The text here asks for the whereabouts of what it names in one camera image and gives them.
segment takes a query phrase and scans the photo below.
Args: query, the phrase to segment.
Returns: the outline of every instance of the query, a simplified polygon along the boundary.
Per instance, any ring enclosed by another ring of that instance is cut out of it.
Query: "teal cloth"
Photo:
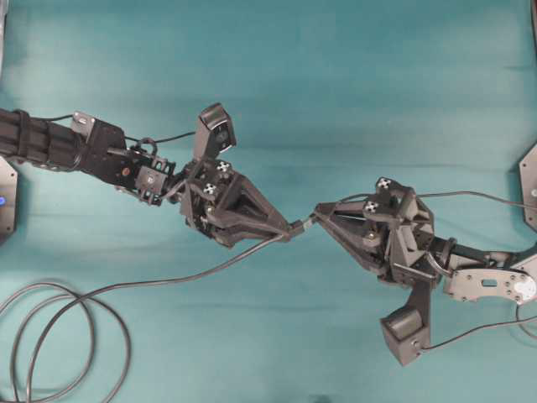
[[[127,135],[192,130],[213,102],[238,146],[224,158],[290,220],[317,202],[372,191],[379,176],[418,192],[479,190],[519,200],[517,163],[537,139],[529,0],[196,2],[12,0],[0,107],[74,109]],[[192,140],[162,145],[179,166]],[[77,290],[188,275],[229,251],[187,228],[178,207],[147,207],[81,173],[20,173],[18,230],[2,246],[0,296],[61,279]],[[526,249],[521,211],[470,197],[428,199],[436,233],[481,249]],[[537,343],[517,328],[475,334],[401,368],[378,319],[408,291],[379,284],[322,228],[233,268],[176,286],[102,297],[133,334],[121,402],[340,403],[531,399]],[[0,319],[0,388],[31,301]],[[30,324],[30,347],[45,320]],[[433,342],[505,321],[505,300],[433,295]],[[524,314],[537,310],[528,307]],[[98,355],[71,400],[99,401],[123,359],[97,311]],[[37,363],[50,391],[81,368],[79,311],[61,319]]]

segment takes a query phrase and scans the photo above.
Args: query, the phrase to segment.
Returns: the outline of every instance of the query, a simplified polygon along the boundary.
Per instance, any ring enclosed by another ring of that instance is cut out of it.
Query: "black cable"
[[[137,282],[129,282],[129,283],[118,283],[118,284],[108,285],[106,287],[102,287],[100,289],[91,291],[91,292],[89,292],[89,293],[87,293],[85,295],[82,295],[82,296],[75,295],[74,292],[69,291],[67,289],[64,289],[64,291],[67,292],[67,294],[70,294],[69,296],[71,298],[73,298],[73,301],[71,301],[67,305],[63,306],[60,310],[58,310],[56,312],[56,314],[52,317],[52,319],[50,319],[50,321],[47,323],[46,327],[44,328],[44,331],[39,336],[39,340],[35,344],[35,348],[34,348],[34,351],[32,353],[32,356],[31,356],[30,362],[29,362],[29,369],[28,369],[28,375],[27,375],[27,380],[26,380],[26,400],[25,400],[26,403],[32,403],[32,402],[37,403],[39,401],[44,402],[44,400],[32,400],[32,393],[33,393],[33,391],[32,391],[32,381],[33,381],[33,377],[34,377],[35,363],[36,363],[37,358],[39,356],[39,351],[40,351],[40,349],[41,349],[41,347],[43,345],[43,342],[44,342],[44,340],[46,339],[47,335],[50,332],[50,329],[54,326],[54,324],[58,321],[58,319],[60,319],[60,317],[64,313],[66,313],[68,310],[70,310],[73,306],[77,306],[78,304],[84,305],[84,302],[87,301],[87,300],[99,302],[98,300],[95,300],[94,297],[97,296],[97,295],[103,294],[105,292],[111,291],[111,290],[119,290],[119,289],[134,288],[134,287],[148,287],[148,286],[157,286],[157,285],[171,285],[171,284],[185,283],[185,282],[188,282],[188,281],[198,280],[198,279],[207,277],[208,275],[213,275],[215,273],[218,273],[219,271],[222,271],[222,270],[230,267],[231,265],[233,265],[233,264],[235,264],[235,263],[247,258],[248,256],[254,254],[255,252],[258,252],[260,249],[265,248],[266,246],[270,245],[271,243],[278,242],[279,240],[281,240],[282,237],[283,237],[282,235],[277,235],[277,236],[275,236],[273,238],[270,238],[270,239],[264,240],[264,241],[262,241],[260,243],[257,243],[254,246],[252,246],[251,248],[246,249],[245,251],[243,251],[242,253],[238,254],[237,256],[229,259],[228,261],[226,261],[226,262],[224,262],[222,264],[219,264],[218,266],[216,266],[216,267],[214,267],[212,269],[202,271],[202,272],[197,273],[195,275],[187,275],[186,277],[179,277],[179,278],[167,279],[167,280],[149,280],[149,281],[137,281]],[[27,287],[24,287],[22,290],[19,290],[16,293],[14,293],[13,295],[11,295],[2,305],[0,305],[0,313],[2,313],[2,311],[9,304],[11,304],[11,302],[13,302],[19,296],[21,296],[22,294],[27,292],[29,289],[40,288],[42,286],[53,286],[53,287],[56,287],[56,288],[59,287],[58,285],[52,284],[52,283],[36,283],[34,285],[29,285]],[[39,304],[39,306],[35,307],[27,315],[27,318],[23,321],[23,325],[21,325],[22,331],[18,332],[18,337],[19,338],[22,337],[22,332],[24,330],[25,323],[29,320],[29,318],[33,315],[33,313],[35,313],[38,309],[40,309],[40,307],[45,306],[48,303],[48,301],[52,301],[52,300],[48,299],[47,302],[42,302],[41,304]],[[127,375],[128,364],[130,363],[130,342],[128,340],[128,332],[125,332],[126,327],[124,326],[124,323],[121,320],[121,317],[116,316],[116,319],[120,322],[120,324],[122,324],[123,333],[124,333],[124,336],[126,338],[126,343],[127,343],[127,347],[128,347],[128,353],[127,353],[127,357],[126,357],[126,364],[123,367],[122,375],[119,378],[119,381],[116,383],[116,385],[112,389],[112,391],[107,395],[107,397],[103,401],[105,403],[109,402],[117,394],[117,392],[119,391],[119,388],[122,386],[123,381],[125,380],[125,377]],[[59,394],[64,395],[69,390],[61,391],[61,392],[59,392]],[[52,401],[51,396],[49,396],[48,398],[45,398],[45,399],[46,399],[46,401]],[[0,402],[2,402],[2,403],[4,403],[4,402],[5,403],[15,403],[15,402],[12,402],[12,401],[9,401],[9,400],[0,400]]]
[[[183,138],[188,137],[188,136],[193,136],[194,134],[196,134],[196,132],[188,132],[188,133],[184,133],[184,134],[179,134],[178,136],[168,137],[167,139],[154,140],[154,142],[156,144],[167,143],[169,141],[174,141],[174,140],[178,140],[178,139],[183,139]],[[139,139],[135,139],[134,137],[128,137],[128,136],[125,136],[125,139],[133,141],[135,143],[139,143],[139,141],[140,141]]]
[[[372,195],[371,193],[358,193],[357,195],[347,196],[341,199],[340,201],[338,201],[338,203],[350,202],[354,199],[358,199],[358,197],[370,197],[371,195]]]
[[[168,137],[167,139],[155,140],[154,142],[155,143],[167,143],[169,141],[179,140],[179,139],[183,139],[183,138],[188,137],[188,136],[193,136],[194,134],[196,134],[196,132],[188,132],[188,133],[184,133],[184,134],[179,134],[178,136]]]
[[[520,315],[519,315],[520,307],[521,307],[521,305],[517,305],[517,309],[514,312],[514,316],[517,318],[517,321],[520,320]],[[531,332],[526,326],[524,326],[523,323],[520,323],[519,326],[522,329],[522,331],[524,333],[526,333],[528,336],[530,336],[531,338],[537,339],[537,335],[535,333]]]
[[[57,122],[59,120],[64,120],[64,119],[69,119],[69,118],[73,118],[73,115],[64,115],[64,116],[59,116],[57,118],[33,118],[33,119],[37,119],[37,120],[43,120],[45,122]]]
[[[69,118],[73,118],[73,115],[72,114],[63,115],[63,116],[59,116],[57,118],[33,118],[33,119],[42,120],[44,122],[58,122],[60,120],[69,119]],[[169,141],[179,140],[179,139],[183,139],[185,137],[193,136],[194,134],[196,134],[196,132],[188,132],[188,133],[179,134],[177,136],[168,137],[166,139],[155,140],[154,142],[155,143],[167,143]],[[138,141],[140,141],[138,139],[135,139],[134,137],[128,137],[128,136],[125,136],[125,139],[130,140],[130,141],[134,141],[136,143]]]
[[[530,205],[523,204],[523,203],[517,203],[516,201],[502,199],[501,197],[492,196],[487,193],[482,193],[480,191],[445,191],[442,193],[425,193],[422,195],[418,195],[418,197],[426,198],[426,197],[447,197],[447,196],[463,196],[463,195],[484,197],[486,199],[494,200],[495,202],[500,202],[503,204],[507,204],[509,206],[528,208],[530,210],[537,210],[537,207],[530,206]]]
[[[506,327],[506,326],[513,326],[513,325],[522,326],[525,323],[530,323],[530,322],[537,321],[537,315],[535,315],[534,317],[528,317],[526,319],[518,319],[518,310],[519,310],[519,307],[517,306],[517,313],[516,313],[517,320],[516,321],[497,322],[497,323],[490,323],[488,325],[477,326],[477,327],[474,327],[473,329],[470,329],[470,330],[468,330],[468,331],[466,331],[464,333],[459,334],[458,336],[455,336],[453,338],[447,339],[442,343],[438,343],[438,344],[435,344],[435,345],[429,346],[429,347],[422,347],[421,351],[430,351],[430,350],[435,350],[435,349],[440,348],[440,347],[445,347],[446,345],[454,343],[454,342],[457,342],[457,341],[465,338],[466,336],[469,336],[470,334],[472,334],[474,332],[477,332],[478,330],[494,329],[494,328],[497,328],[497,327]]]

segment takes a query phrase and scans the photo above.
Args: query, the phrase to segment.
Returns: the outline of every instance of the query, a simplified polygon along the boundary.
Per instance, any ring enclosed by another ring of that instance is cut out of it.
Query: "metal plate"
[[[458,301],[500,296],[521,305],[534,299],[537,285],[531,276],[518,271],[464,269],[446,278],[444,292]]]
[[[519,162],[520,187],[524,204],[537,207],[537,145]],[[537,211],[524,209],[524,221],[537,231]]]
[[[0,158],[0,243],[15,230],[18,173]]]
[[[531,0],[531,22],[534,26],[534,41],[537,47],[537,0]]]

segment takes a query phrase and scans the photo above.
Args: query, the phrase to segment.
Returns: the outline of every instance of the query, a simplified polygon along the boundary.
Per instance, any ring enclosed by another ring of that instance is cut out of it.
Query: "black robotic arm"
[[[358,195],[361,201],[319,204],[314,220],[380,281],[411,288],[406,304],[380,321],[402,365],[430,349],[430,293],[442,278],[444,292],[457,301],[499,296],[521,306],[537,298],[537,246],[482,251],[436,237],[434,216],[414,189],[387,178],[375,188]]]
[[[150,206],[180,202],[190,227],[229,248],[245,238],[280,236],[285,242],[303,230],[302,222],[287,223],[246,176],[218,159],[237,144],[220,104],[198,117],[194,158],[178,172],[175,162],[157,154],[155,140],[128,147],[119,127],[80,112],[72,118],[67,128],[0,109],[0,155],[47,170],[79,170]]]

